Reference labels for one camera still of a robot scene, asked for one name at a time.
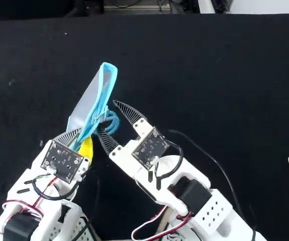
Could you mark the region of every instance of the circuit board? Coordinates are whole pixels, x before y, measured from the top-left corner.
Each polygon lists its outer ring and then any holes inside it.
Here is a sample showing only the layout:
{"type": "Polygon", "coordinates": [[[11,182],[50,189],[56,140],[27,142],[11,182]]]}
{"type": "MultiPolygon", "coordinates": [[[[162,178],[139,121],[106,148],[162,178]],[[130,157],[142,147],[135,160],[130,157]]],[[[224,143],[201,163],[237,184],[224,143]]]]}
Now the circuit board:
{"type": "Polygon", "coordinates": [[[56,177],[67,183],[71,183],[83,159],[84,157],[79,153],[53,140],[41,168],[53,170],[56,177]]]}
{"type": "Polygon", "coordinates": [[[150,170],[155,165],[155,160],[160,158],[169,146],[164,136],[154,128],[132,153],[132,156],[147,170],[150,170]]]}

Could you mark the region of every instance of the white wall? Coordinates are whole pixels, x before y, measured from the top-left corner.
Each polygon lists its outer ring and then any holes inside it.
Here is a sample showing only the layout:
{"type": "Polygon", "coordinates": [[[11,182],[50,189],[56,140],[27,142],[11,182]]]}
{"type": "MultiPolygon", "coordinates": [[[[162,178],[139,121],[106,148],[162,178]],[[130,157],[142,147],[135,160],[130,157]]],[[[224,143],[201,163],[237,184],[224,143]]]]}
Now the white wall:
{"type": "Polygon", "coordinates": [[[231,14],[289,14],[289,0],[234,0],[231,14]]]}

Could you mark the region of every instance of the black tablecloth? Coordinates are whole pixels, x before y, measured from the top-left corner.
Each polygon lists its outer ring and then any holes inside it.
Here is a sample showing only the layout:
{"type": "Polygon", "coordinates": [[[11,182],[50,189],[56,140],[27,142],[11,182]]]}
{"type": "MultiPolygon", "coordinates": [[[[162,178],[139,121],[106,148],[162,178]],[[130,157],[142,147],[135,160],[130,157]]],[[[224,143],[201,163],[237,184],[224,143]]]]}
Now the black tablecloth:
{"type": "MultiPolygon", "coordinates": [[[[289,240],[289,15],[127,16],[0,22],[0,214],[7,191],[65,130],[102,62],[119,69],[113,98],[161,131],[178,129],[224,166],[248,223],[289,240]]],[[[133,137],[122,124],[118,138],[133,137]]],[[[186,140],[184,149],[232,203],[222,173],[186,140]]],[[[95,141],[101,178],[94,226],[128,238],[160,207],[95,141]]],[[[95,180],[76,202],[91,216],[95,180]]]]}

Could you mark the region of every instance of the yellow object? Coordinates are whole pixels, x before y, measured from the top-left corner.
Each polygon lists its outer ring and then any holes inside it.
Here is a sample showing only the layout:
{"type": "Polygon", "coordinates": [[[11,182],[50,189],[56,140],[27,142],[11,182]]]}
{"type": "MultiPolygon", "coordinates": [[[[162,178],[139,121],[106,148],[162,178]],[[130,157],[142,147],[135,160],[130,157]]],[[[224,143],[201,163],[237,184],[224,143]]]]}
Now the yellow object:
{"type": "Polygon", "coordinates": [[[79,148],[79,154],[82,156],[89,158],[89,166],[92,164],[93,159],[93,141],[91,137],[87,137],[79,148]]]}

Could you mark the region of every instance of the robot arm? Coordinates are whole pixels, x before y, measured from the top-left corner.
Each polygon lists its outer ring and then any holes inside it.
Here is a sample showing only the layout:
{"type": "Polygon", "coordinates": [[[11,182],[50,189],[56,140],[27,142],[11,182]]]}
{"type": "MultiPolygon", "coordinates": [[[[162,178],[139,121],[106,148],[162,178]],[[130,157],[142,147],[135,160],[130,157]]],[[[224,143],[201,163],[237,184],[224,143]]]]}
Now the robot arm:
{"type": "Polygon", "coordinates": [[[156,203],[174,210],[169,220],[171,226],[181,223],[177,218],[179,215],[185,219],[189,217],[187,223],[176,231],[178,234],[185,240],[198,240],[197,236],[204,241],[265,240],[248,226],[217,189],[210,188],[209,179],[183,157],[181,148],[178,148],[179,156],[162,157],[165,150],[174,144],[131,106],[119,101],[114,101],[114,104],[132,124],[139,137],[121,146],[99,128],[102,146],[110,159],[156,203]],[[186,186],[181,193],[174,193],[172,187],[182,180],[186,181],[186,186]]]}
{"type": "MultiPolygon", "coordinates": [[[[48,141],[32,167],[24,171],[9,190],[0,216],[0,241],[72,241],[88,223],[82,209],[71,201],[77,192],[73,187],[82,180],[90,160],[84,157],[70,159],[76,153],[66,153],[69,150],[63,146],[55,140],[48,141]],[[53,159],[58,157],[54,151],[67,157],[65,166],[62,165],[67,170],[61,170],[59,165],[54,168],[53,159]],[[60,200],[41,198],[34,190],[33,180],[45,195],[60,200]],[[69,192],[72,193],[69,200],[60,198],[69,192]]],[[[83,233],[86,240],[94,240],[90,229],[83,233]]]]}

